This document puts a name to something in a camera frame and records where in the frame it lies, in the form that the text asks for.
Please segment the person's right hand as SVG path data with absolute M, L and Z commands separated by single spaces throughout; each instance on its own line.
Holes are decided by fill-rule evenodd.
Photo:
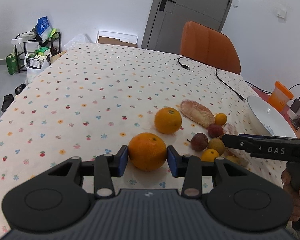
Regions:
M 294 191 L 292 188 L 290 181 L 291 181 L 291 175 L 285 169 L 281 174 L 281 179 L 283 181 L 283 189 L 288 192 L 291 197 L 293 198 L 293 213 L 290 217 L 290 221 L 297 222 L 300 219 L 300 190 L 299 192 Z

